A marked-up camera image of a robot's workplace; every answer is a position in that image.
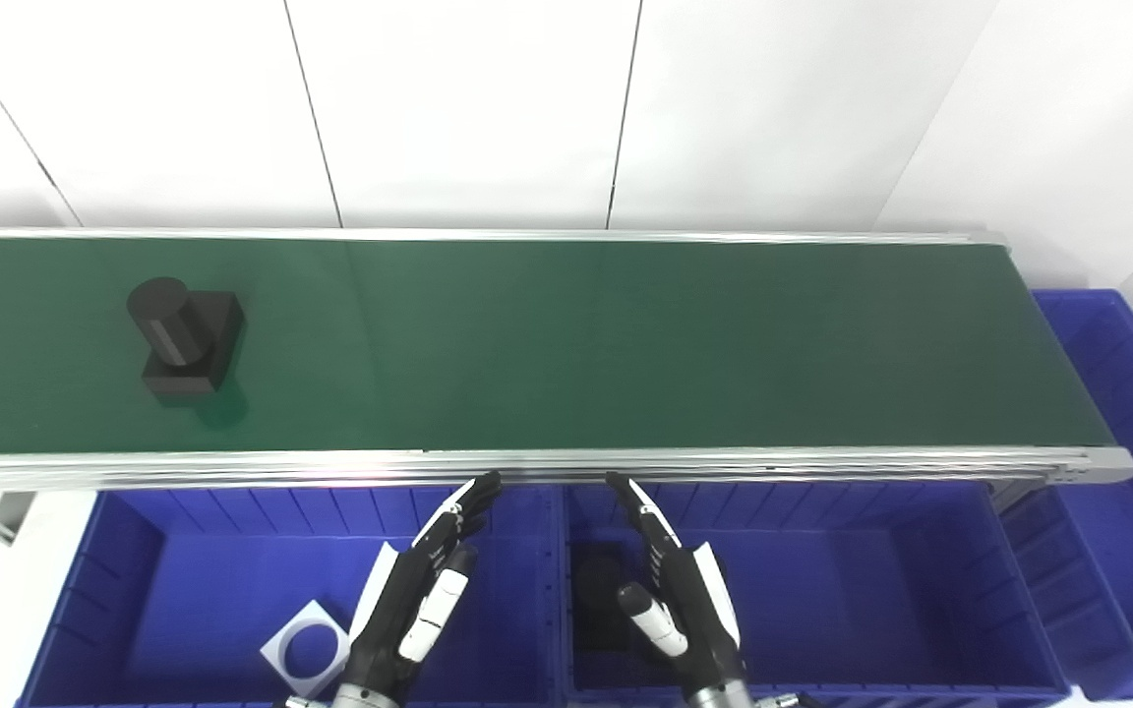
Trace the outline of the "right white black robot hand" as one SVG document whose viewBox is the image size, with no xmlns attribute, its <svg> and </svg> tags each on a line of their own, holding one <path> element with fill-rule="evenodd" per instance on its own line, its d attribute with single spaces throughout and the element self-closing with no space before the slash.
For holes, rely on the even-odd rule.
<svg viewBox="0 0 1133 708">
<path fill-rule="evenodd" d="M 736 608 L 712 544 L 685 547 L 627 474 L 610 471 L 606 483 L 641 535 L 653 585 L 621 586 L 617 606 L 674 669 L 688 707 L 750 707 Z"/>
</svg>

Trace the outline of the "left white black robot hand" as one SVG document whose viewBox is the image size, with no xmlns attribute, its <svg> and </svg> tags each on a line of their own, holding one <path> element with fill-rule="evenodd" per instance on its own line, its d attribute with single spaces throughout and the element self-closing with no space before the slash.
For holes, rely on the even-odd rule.
<svg viewBox="0 0 1133 708">
<path fill-rule="evenodd" d="M 404 551 L 383 543 L 355 609 L 334 707 L 404 707 L 472 577 L 478 551 L 468 539 L 502 489 L 501 474 L 478 476 L 441 503 Z"/>
</svg>

